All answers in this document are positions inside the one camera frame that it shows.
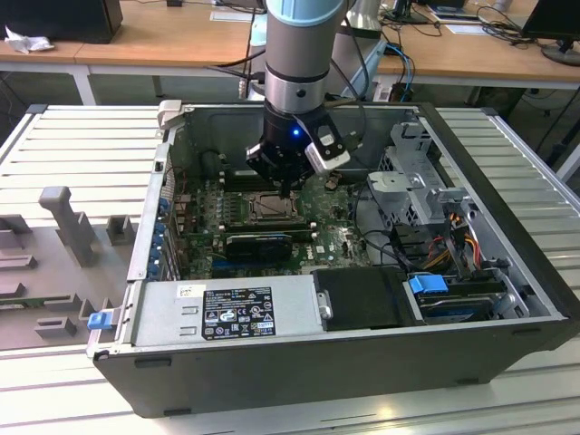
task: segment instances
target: yellow wire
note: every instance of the yellow wire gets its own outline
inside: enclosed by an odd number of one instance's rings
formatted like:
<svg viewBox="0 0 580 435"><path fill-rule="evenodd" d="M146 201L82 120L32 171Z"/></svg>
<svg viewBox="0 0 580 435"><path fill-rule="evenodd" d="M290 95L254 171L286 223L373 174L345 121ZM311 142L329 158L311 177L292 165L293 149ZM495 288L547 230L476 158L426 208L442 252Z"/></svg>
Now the yellow wire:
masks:
<svg viewBox="0 0 580 435"><path fill-rule="evenodd" d="M438 263L440 263L441 261L443 261L444 259L446 259L447 256L450 255L449 250L445 251L444 253L440 254L438 257L432 259L425 267L425 269L429 269L433 266L436 266Z"/></svg>
<svg viewBox="0 0 580 435"><path fill-rule="evenodd" d="M477 248L476 248L475 242L473 241L473 239L471 239L471 237L465 237L465 241L471 246L471 249L473 250L473 265L475 267L477 267L478 265L475 261L475 257L477 254Z"/></svg>

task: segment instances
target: power supply label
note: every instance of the power supply label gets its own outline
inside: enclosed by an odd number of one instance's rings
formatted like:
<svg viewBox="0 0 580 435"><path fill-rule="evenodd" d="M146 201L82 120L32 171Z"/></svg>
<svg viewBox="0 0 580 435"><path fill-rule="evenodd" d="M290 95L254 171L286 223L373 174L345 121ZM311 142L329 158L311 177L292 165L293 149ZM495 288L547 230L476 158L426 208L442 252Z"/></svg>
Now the power supply label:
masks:
<svg viewBox="0 0 580 435"><path fill-rule="evenodd" d="M201 335L206 340L276 335L272 288L206 290Z"/></svg>

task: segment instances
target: computer case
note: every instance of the computer case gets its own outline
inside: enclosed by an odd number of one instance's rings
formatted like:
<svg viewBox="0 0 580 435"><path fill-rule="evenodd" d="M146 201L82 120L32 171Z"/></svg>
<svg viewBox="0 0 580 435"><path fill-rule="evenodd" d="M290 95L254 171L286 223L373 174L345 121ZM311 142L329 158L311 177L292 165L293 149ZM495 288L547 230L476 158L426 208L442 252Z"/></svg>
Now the computer case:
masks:
<svg viewBox="0 0 580 435"><path fill-rule="evenodd" d="M26 36L52 41L108 44L123 19L119 0L3 0L0 35L5 26Z"/></svg>

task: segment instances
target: monitor stand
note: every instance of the monitor stand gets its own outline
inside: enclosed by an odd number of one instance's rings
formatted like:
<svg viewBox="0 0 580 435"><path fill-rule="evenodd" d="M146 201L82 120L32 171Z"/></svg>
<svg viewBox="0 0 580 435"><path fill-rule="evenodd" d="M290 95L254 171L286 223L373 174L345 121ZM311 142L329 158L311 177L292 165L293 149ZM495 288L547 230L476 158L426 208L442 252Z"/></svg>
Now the monitor stand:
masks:
<svg viewBox="0 0 580 435"><path fill-rule="evenodd" d="M574 51L574 40L571 39L563 41L559 46L542 48L542 54L554 62L580 66L580 53Z"/></svg>

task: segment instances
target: desk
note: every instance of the desk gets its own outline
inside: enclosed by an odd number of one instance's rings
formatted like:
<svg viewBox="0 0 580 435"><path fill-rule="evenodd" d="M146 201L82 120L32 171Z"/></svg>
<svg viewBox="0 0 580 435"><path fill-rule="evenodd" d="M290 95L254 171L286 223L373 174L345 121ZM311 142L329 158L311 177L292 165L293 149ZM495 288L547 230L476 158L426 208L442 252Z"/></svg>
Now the desk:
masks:
<svg viewBox="0 0 580 435"><path fill-rule="evenodd" d="M530 11L534 3L516 0L510 12ZM240 59L246 52L249 24L210 21L209 5L167 8L164 2L121 1L121 7L123 25L111 44L57 43L56 51L29 55L2 45L0 69L69 73L82 102L94 104L91 74L220 76L203 67ZM549 61L538 47L521 50L487 35L453 34L444 25L441 31L441 38L432 38L410 26L402 30L405 52L417 67L414 82L547 89L580 84L578 68ZM387 35L396 41L395 32L387 29ZM376 80L389 87L400 74L400 60L388 57Z"/></svg>
<svg viewBox="0 0 580 435"><path fill-rule="evenodd" d="M535 3L516 0L509 12L527 15ZM477 10L474 5L468 8ZM436 33L427 25L420 29ZM416 65L416 83L549 89L576 89L580 85L579 68L550 61L538 46L516 48L489 35L454 34L445 24L440 30L439 38L420 34L411 26L401 31L405 53ZM397 42L393 30L385 28L385 33ZM379 75L380 84L391 86L401 75L401 62L393 72L392 58L383 59Z"/></svg>

